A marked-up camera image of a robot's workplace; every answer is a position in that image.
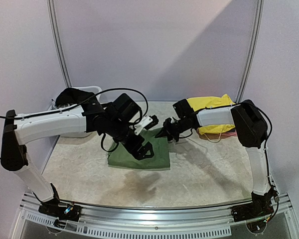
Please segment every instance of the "white container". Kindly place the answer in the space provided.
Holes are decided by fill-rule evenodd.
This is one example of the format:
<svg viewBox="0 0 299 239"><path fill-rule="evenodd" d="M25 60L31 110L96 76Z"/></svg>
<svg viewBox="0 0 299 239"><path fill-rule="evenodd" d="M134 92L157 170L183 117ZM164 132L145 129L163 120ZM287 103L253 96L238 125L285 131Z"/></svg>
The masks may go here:
<svg viewBox="0 0 299 239"><path fill-rule="evenodd" d="M73 87L75 89L81 90L81 91L86 91L86 92L92 92L94 94L101 92L102 89L101 87L98 86L84 86L84 87ZM85 132L80 132L80 133L64 133L61 135L61 137L69 137L69 138L85 138L89 136L91 133L85 133Z"/></svg>

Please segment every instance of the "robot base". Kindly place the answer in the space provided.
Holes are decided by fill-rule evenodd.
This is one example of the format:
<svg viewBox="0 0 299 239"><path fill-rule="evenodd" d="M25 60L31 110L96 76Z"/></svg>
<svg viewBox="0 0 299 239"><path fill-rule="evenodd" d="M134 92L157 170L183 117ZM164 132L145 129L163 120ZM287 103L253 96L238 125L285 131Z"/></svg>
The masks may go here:
<svg viewBox="0 0 299 239"><path fill-rule="evenodd" d="M253 218L263 217L274 212L271 198L274 196L274 189L271 188L265 195L252 193L252 203L238 205L232 208L231 215L234 222L245 221Z"/></svg>
<svg viewBox="0 0 299 239"><path fill-rule="evenodd" d="M74 202L61 206L59 195L52 183L51 187L54 195L53 199L48 202L41 202L39 212L58 218L56 221L70 220L78 222L81 216L82 207L75 205Z"/></svg>

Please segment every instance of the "metal frame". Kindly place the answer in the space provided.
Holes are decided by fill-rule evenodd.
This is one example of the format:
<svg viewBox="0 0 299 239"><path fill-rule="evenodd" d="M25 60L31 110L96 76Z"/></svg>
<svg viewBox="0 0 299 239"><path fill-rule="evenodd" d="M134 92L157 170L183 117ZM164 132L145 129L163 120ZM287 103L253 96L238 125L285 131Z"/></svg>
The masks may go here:
<svg viewBox="0 0 299 239"><path fill-rule="evenodd" d="M62 75L63 75L63 80L65 82L66 87L69 88L69 87L72 87L72 83L70 80L70 76L69 76L69 73L68 73L68 70L66 67L65 58L64 58L64 54L63 54L63 48L62 48L62 44L61 44L59 28L58 28L57 19L56 19L54 0L47 0L47 4L48 4L52 34L53 34L54 43L55 43L55 49L56 49L56 53L59 58L59 63L60 63L60 67L61 67L61 71L62 71Z"/></svg>
<svg viewBox="0 0 299 239"><path fill-rule="evenodd" d="M258 34L259 34L259 29L260 29L261 16L263 13L263 6L264 6L264 0L258 0L257 10L256 10L256 14L255 14L255 19L254 19L254 27L253 27L253 31L252 31L252 35L251 35L249 51L248 51L248 56L247 56L247 62L246 62L246 66L244 69L243 78L242 78L241 84L240 84L238 92L237 92L237 96L236 96L236 100L235 100L236 103L241 102L241 100L242 100L242 97L243 97L243 94L245 91L245 87L247 84L247 79L248 79L250 69L251 69L251 66L253 63L253 58L254 58L254 54L255 54L255 50L256 50L257 39L258 39Z"/></svg>
<svg viewBox="0 0 299 239"><path fill-rule="evenodd" d="M125 235L125 239L181 239L182 235L188 239L219 238L222 235L218 232L226 233L229 236L231 226L245 223L245 221L234 222L231 216L231 207L249 202L250 200L245 200L229 205L192 209L128 209L79 204L83 207L80 221L68 221L64 231L104 239L119 238L118 235ZM52 226L55 218L38 213L39 204L32 193L25 193L19 207L18 220L12 239L20 238L26 220L58 229ZM278 214L281 213L285 214L291 238L299 239L298 223L287 193L280 195Z"/></svg>

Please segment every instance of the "table surface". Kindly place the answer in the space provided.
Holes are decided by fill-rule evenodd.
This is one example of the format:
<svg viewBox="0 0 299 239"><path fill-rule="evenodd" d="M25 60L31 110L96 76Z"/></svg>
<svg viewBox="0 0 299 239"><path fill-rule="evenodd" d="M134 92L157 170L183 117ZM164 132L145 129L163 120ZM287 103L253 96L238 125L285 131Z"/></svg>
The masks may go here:
<svg viewBox="0 0 299 239"><path fill-rule="evenodd" d="M177 118L172 102L149 102L148 115L161 127ZM206 206L251 197L248 155L237 137L211 143L194 134L168 144L170 169L145 171L107 165L101 137L60 137L43 176L54 184L60 198L82 203L123 207ZM112 143L105 140L105 148Z"/></svg>

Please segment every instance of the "green cloth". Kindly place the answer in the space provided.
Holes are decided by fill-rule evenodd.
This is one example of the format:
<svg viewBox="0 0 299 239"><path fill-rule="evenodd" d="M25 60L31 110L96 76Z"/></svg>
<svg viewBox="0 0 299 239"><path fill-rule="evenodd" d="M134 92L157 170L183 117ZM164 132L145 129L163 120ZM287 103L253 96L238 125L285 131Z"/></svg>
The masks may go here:
<svg viewBox="0 0 299 239"><path fill-rule="evenodd" d="M143 145L148 141L151 142L154 151L154 157L143 160L136 160L129 154L124 146L120 143L118 148L109 153L108 165L121 168L134 169L164 169L170 167L169 152L167 138L155 138L155 135L160 131L160 128L154 130L143 130L140 135L145 139Z"/></svg>

